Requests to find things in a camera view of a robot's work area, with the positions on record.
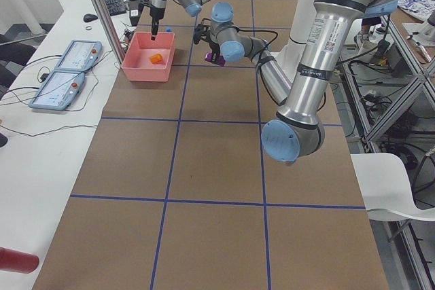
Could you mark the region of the black computer mouse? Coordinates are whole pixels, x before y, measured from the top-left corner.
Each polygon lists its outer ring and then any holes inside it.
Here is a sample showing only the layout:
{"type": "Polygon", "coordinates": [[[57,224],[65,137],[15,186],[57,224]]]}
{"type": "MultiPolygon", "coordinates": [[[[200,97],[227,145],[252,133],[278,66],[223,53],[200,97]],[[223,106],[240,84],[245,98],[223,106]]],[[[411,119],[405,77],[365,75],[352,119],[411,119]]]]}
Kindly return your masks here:
{"type": "Polygon", "coordinates": [[[84,22],[92,22],[98,19],[98,16],[95,14],[85,14],[83,17],[84,22]]]}

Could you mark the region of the aluminium frame rack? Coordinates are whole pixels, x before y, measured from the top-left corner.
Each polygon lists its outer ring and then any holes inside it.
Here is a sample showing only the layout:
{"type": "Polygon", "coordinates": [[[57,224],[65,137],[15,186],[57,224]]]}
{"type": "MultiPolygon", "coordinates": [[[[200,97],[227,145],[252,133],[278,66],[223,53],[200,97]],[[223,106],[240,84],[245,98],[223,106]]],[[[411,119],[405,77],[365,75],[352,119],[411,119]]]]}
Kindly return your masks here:
{"type": "MultiPolygon", "coordinates": [[[[434,207],[434,63],[406,37],[413,18],[402,11],[383,24],[391,43],[387,63],[358,57],[352,27],[333,80],[333,93],[352,154],[392,152],[408,166],[413,200],[434,207]]],[[[371,223],[391,289],[434,288],[434,223],[371,223]]]]}

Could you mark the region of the white chair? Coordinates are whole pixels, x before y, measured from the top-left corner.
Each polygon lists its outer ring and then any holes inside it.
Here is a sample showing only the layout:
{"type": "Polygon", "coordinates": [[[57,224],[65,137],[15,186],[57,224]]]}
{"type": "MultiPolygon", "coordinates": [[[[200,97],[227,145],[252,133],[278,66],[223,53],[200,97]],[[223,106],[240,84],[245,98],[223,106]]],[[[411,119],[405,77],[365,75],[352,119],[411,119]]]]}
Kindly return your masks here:
{"type": "Polygon", "coordinates": [[[368,218],[374,221],[434,221],[434,209],[419,209],[402,160],[391,153],[352,154],[368,218]]]}

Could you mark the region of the black keyboard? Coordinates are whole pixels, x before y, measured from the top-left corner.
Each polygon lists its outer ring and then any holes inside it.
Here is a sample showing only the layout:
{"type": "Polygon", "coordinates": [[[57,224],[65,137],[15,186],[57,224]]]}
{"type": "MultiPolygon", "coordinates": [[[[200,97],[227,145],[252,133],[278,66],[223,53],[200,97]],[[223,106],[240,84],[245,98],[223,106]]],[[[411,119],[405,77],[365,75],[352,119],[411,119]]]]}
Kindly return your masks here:
{"type": "Polygon", "coordinates": [[[104,0],[110,16],[126,13],[126,6],[123,0],[104,0]]]}

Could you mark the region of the teach pendant tablet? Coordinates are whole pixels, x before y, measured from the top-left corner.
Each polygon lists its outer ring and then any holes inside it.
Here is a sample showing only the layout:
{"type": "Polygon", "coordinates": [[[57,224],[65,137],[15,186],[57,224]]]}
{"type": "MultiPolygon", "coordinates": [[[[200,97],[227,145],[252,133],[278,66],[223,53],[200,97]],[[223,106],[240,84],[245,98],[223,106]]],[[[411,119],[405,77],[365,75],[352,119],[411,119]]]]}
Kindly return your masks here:
{"type": "Polygon", "coordinates": [[[65,110],[85,83],[85,72],[53,71],[29,102],[32,109],[65,110]]]}
{"type": "Polygon", "coordinates": [[[96,63],[102,48],[100,41],[73,40],[55,68],[73,72],[87,71],[96,63]]]}

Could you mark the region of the lower teach pendant tablet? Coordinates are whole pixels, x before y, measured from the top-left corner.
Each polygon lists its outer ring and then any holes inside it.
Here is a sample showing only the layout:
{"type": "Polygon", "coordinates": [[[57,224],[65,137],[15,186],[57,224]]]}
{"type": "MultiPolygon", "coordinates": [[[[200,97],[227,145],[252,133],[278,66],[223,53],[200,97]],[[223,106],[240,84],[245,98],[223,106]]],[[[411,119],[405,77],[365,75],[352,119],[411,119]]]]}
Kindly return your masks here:
{"type": "Polygon", "coordinates": [[[85,72],[53,71],[29,102],[32,109],[65,110],[85,83],[85,72]]]}

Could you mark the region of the purple toy block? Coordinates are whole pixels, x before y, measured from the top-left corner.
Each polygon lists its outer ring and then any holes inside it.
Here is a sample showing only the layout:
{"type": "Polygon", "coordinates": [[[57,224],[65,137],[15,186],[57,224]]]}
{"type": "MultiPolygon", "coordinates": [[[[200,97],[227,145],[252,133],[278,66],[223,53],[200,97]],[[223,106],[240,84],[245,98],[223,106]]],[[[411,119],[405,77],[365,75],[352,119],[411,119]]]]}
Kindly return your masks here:
{"type": "MultiPolygon", "coordinates": [[[[205,61],[206,62],[209,62],[209,53],[210,52],[208,52],[206,55],[205,55],[205,61]]],[[[219,57],[219,61],[218,61],[218,66],[221,66],[221,67],[224,67],[225,66],[225,64],[226,64],[226,61],[224,60],[224,57],[222,56],[222,55],[220,55],[220,57],[219,57]]]]}

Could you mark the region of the red cylinder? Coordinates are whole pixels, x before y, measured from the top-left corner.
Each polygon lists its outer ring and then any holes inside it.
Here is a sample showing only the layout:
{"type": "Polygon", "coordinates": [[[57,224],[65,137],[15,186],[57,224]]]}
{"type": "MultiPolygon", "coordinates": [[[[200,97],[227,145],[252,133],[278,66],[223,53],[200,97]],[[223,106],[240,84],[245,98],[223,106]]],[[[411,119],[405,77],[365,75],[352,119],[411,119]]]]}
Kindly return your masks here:
{"type": "Polygon", "coordinates": [[[38,265],[39,258],[36,255],[1,247],[2,271],[29,274],[36,270],[38,265]]]}

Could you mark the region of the orange toy block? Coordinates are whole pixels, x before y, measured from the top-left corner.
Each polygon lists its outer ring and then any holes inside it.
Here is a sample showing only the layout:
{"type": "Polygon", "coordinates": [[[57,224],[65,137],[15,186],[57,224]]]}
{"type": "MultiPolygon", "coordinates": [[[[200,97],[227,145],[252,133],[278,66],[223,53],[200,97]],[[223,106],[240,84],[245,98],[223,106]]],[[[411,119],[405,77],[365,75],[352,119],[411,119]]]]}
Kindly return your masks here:
{"type": "Polygon", "coordinates": [[[158,65],[158,64],[162,63],[163,60],[164,60],[164,58],[163,58],[162,54],[159,54],[159,53],[150,56],[150,62],[153,65],[158,65]]]}

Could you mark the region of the pink plastic box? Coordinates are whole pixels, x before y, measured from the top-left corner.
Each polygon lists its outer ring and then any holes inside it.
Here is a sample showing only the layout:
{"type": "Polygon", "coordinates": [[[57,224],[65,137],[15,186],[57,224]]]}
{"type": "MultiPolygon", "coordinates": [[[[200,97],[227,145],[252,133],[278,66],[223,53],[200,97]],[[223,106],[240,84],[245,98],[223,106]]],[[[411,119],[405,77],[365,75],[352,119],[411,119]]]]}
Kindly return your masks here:
{"type": "Polygon", "coordinates": [[[175,33],[135,32],[122,62],[130,81],[166,82],[175,54],[175,33]]]}

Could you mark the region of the upper teach pendant tablet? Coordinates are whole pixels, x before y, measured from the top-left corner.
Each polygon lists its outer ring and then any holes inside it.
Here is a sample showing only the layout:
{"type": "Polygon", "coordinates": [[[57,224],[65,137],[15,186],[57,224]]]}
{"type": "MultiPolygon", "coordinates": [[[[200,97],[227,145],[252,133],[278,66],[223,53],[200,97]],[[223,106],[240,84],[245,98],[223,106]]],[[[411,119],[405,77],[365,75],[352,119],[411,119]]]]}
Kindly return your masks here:
{"type": "Polygon", "coordinates": [[[96,63],[102,48],[100,41],[73,40],[55,68],[73,72],[87,71],[96,63]]]}

